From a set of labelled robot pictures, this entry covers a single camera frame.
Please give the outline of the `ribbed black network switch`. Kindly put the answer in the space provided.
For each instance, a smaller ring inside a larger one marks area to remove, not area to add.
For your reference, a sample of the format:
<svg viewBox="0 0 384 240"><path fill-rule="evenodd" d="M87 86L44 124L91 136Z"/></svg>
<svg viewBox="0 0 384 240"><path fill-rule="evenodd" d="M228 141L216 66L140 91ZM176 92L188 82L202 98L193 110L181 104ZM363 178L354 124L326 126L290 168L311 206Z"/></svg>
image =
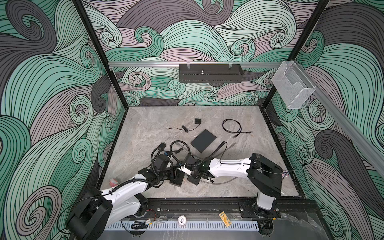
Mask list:
<svg viewBox="0 0 384 240"><path fill-rule="evenodd" d="M185 177L185 173L177 170L173 178L170 180L170 184L176 187L181 187L184 177Z"/></svg>

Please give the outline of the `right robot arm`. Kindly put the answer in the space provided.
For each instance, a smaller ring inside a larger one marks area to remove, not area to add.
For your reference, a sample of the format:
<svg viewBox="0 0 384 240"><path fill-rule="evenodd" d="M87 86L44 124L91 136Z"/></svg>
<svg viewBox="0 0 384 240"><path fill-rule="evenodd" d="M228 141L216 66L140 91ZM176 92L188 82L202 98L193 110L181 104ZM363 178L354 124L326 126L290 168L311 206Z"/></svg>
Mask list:
<svg viewBox="0 0 384 240"><path fill-rule="evenodd" d="M187 148L187 156L191 156L188 144L183 141L174 141L169 147L172 158L180 165L180 170L187 174L191 179L206 179L212 181L219 177L234 177L249 179L259 190L257 196L257 207L265 211L273 209L274 201L282 195L282 181L285 176L295 171L291 168L284 171L282 167L270 161L260 154L253 153L251 157L240 160L223 160L214 158L223 146L228 146L227 142L222 142L215 151L203 160L194 159L192 163L186 160L181 161L176 157L173 146L177 143Z"/></svg>

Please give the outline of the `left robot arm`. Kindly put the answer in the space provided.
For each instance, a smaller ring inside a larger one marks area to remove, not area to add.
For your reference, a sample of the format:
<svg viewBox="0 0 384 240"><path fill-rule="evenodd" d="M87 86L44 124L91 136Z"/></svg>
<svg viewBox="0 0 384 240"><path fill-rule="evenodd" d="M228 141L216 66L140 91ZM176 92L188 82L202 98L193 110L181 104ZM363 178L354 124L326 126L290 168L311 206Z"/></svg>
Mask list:
<svg viewBox="0 0 384 240"><path fill-rule="evenodd" d="M180 171L169 158L161 143L151 153L151 164L133 178L107 190L91 189L84 199L75 203L66 220L66 227L78 240L97 240L105 228L126 216L142 216L147 212L148 200L143 193L159 188L164 181L176 180Z"/></svg>

